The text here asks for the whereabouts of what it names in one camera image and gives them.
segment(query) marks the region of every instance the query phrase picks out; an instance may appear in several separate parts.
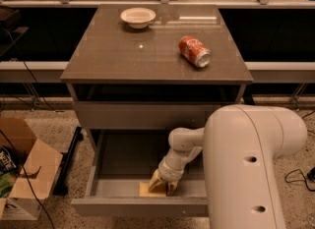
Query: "drawer front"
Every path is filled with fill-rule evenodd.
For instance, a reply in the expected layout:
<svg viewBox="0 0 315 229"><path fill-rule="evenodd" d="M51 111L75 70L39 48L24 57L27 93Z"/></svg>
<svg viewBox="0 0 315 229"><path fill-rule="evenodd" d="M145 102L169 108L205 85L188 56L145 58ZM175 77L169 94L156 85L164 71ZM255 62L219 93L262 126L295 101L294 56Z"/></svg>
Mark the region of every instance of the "drawer front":
<svg viewBox="0 0 315 229"><path fill-rule="evenodd" d="M186 165L171 197L142 197L168 152L168 132L102 131L86 194L72 200L83 216L208 216L202 156Z"/></svg>
<svg viewBox="0 0 315 229"><path fill-rule="evenodd" d="M217 105L75 102L81 126L89 129L204 127Z"/></svg>

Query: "white bowl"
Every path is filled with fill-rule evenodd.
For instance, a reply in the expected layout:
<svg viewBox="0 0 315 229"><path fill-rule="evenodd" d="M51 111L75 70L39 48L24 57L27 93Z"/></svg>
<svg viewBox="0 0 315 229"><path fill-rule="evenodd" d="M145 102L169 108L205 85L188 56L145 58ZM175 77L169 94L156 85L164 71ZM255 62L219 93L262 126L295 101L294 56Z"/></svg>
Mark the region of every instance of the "white bowl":
<svg viewBox="0 0 315 229"><path fill-rule="evenodd" d="M133 29L143 29L156 17L156 13L147 8L132 8L123 11L120 18Z"/></svg>

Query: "soda can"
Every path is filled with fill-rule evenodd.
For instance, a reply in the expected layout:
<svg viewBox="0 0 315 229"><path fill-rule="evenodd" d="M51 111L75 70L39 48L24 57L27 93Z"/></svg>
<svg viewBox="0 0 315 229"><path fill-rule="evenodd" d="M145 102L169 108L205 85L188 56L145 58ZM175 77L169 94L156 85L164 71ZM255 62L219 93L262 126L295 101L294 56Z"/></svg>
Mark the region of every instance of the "soda can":
<svg viewBox="0 0 315 229"><path fill-rule="evenodd" d="M210 63L211 51L193 36L183 36L179 41L179 50L197 68L204 68Z"/></svg>

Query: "speckled floor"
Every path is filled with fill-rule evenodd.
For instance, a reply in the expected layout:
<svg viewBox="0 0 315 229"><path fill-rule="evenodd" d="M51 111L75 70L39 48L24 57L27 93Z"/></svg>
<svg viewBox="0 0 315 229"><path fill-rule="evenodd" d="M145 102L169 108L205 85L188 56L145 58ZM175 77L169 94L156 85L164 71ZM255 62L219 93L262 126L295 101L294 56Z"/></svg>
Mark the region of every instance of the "speckled floor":
<svg viewBox="0 0 315 229"><path fill-rule="evenodd" d="M314 110L312 107L298 111L300 116ZM24 118L35 134L61 152L68 149L75 128L79 122L72 110L56 113L44 110L4 110L2 117ZM309 130L315 131L315 114L305 118ZM309 133L306 147L297 154L275 162L275 174L283 205L287 229L311 229L307 214L315 212L314 193L307 191L303 184L288 184L285 174L301 169L304 174L315 166L315 135ZM112 229L160 229L160 228L210 228L208 218L127 218L127 217L81 217L71 206L71 199L82 198L85 193L94 151L87 137L78 144L69 172L67 185L69 194L65 197L51 196L45 207L55 228L112 228ZM51 228L47 216L41 213L37 221L0 221L1 229Z"/></svg>

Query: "brown tabletop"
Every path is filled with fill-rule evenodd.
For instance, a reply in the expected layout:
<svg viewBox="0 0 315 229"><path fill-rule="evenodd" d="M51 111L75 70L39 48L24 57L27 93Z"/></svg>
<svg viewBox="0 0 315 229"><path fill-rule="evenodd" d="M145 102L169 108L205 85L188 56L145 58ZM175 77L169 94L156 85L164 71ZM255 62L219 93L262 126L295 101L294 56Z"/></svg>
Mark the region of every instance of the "brown tabletop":
<svg viewBox="0 0 315 229"><path fill-rule="evenodd" d="M148 27L132 29L120 14L152 9ZM212 51L210 66L198 69L179 52L192 35ZM64 71L65 83L248 85L252 77L214 5L100 5Z"/></svg>

